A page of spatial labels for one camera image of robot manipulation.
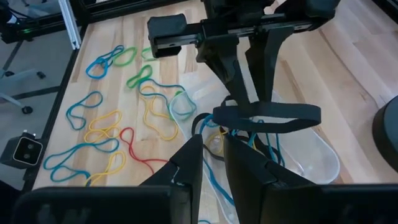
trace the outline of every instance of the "green light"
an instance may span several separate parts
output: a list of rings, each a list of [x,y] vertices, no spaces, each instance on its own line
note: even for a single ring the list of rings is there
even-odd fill
[[[28,34],[28,33],[30,33],[30,31],[31,31],[31,29],[24,29],[22,32],[23,32],[24,34]]]

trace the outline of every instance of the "clear plastic bowl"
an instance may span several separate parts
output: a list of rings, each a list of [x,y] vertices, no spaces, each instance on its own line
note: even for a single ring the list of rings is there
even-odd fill
[[[177,122],[185,140],[191,138],[191,128],[195,117],[201,113],[212,113],[213,108],[220,106],[221,102],[229,95],[227,89],[221,81],[214,75],[199,75],[197,72],[186,73],[180,77],[180,84],[185,87],[186,91],[177,95],[170,102],[170,114]],[[253,99],[256,93],[249,92],[249,98]],[[191,99],[197,106],[192,116],[180,116],[192,110]],[[272,100],[282,102],[282,99],[274,92]],[[254,121],[263,119],[267,122],[281,123],[287,119],[281,118],[264,118],[256,117]],[[217,132],[217,128],[205,128],[203,130],[203,141]],[[270,134],[271,145],[276,147],[276,138],[274,134]],[[265,134],[259,134],[263,142],[266,141]],[[220,140],[212,147],[219,147]],[[311,180],[316,184],[329,184],[335,180],[340,172],[340,162],[334,150],[311,128],[296,131],[288,134],[279,134],[280,150],[285,160],[285,167],[302,177]],[[217,161],[210,157],[205,151],[204,159],[206,159],[212,168],[218,183],[224,188],[229,195],[228,180],[226,178],[225,165],[223,162]],[[209,180],[209,170],[203,164],[203,173]],[[235,207],[213,187],[216,198],[222,208],[222,212],[228,223],[239,223]]]

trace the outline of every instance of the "wooden table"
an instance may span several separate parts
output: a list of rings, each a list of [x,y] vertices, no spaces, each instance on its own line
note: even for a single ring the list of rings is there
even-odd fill
[[[266,11],[272,12],[282,1],[276,1]],[[205,17],[202,3],[189,1],[88,26],[45,157],[83,142],[87,127],[73,131],[65,112],[93,90],[103,93],[104,103],[95,109],[76,110],[74,113],[84,114],[90,122],[119,109],[123,113],[120,127],[130,126],[136,130],[134,148],[141,157],[168,159],[180,148],[184,142],[181,133],[173,141],[164,141],[144,125],[144,102],[136,90],[125,86],[126,80],[147,64],[140,56],[129,66],[110,68],[108,75],[100,81],[85,74],[86,67],[96,57],[119,44],[135,46],[139,50],[149,47],[148,19],[178,13],[184,13],[189,23]],[[398,94],[397,30],[397,24],[371,0],[342,0],[335,19],[321,29],[289,37],[280,50],[275,89],[286,102],[310,103],[322,108],[322,124],[314,130],[340,157],[341,171],[336,183],[398,182],[398,174],[381,157],[371,134],[376,111]],[[246,64],[244,51],[248,47],[247,40],[242,39],[238,52],[243,66]],[[189,72],[200,72],[204,77],[213,75],[206,65],[196,63],[195,57],[196,50],[190,45],[183,47],[176,57],[150,62],[154,68],[153,78],[164,84],[175,84],[181,79],[189,79],[186,74]],[[173,95],[170,91],[166,94],[169,97]],[[160,101],[157,102],[157,110],[164,110],[164,107]],[[168,133],[172,132],[170,121],[152,117],[149,121]],[[123,143],[120,149],[128,151]],[[109,155],[82,150],[70,159],[69,165],[93,174],[104,171],[108,159]],[[160,169],[163,164],[154,165]],[[83,177],[76,177],[56,184],[49,176],[50,172],[41,168],[34,188],[82,186],[85,181]],[[139,185],[149,176],[150,171],[145,165],[127,157],[127,164],[120,173],[103,177],[98,185]],[[203,191],[208,189],[208,185],[203,186]],[[224,223],[223,215],[215,209],[217,202],[214,197],[205,195],[200,218]]]

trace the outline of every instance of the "camera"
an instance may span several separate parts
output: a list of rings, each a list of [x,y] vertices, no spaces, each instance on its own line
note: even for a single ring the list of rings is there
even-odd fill
[[[24,131],[21,136],[8,141],[0,157],[0,163],[26,169],[35,167],[39,163],[43,151],[43,144],[35,139],[35,134]]]

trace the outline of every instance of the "red rubber band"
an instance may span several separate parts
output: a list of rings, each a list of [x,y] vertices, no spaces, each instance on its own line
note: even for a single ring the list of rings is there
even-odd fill
[[[125,131],[127,131],[127,130],[130,130],[130,131],[131,131],[131,140],[130,140],[130,141],[127,141],[127,140],[123,139],[123,133],[124,133]],[[147,165],[147,166],[149,167],[150,171],[152,172],[152,175],[155,174],[155,171],[154,171],[154,169],[149,165],[148,162],[168,162],[168,161],[165,160],[165,159],[140,159],[140,158],[138,158],[138,157],[135,155],[134,149],[133,149],[133,147],[132,147],[132,142],[133,142],[133,140],[134,140],[134,130],[133,130],[132,128],[130,128],[130,127],[124,128],[124,129],[120,132],[119,137],[120,137],[120,140],[122,140],[123,142],[125,142],[125,143],[129,146],[129,154],[130,154],[130,156],[131,156],[133,159],[135,159],[136,161],[141,162],[141,163]]]

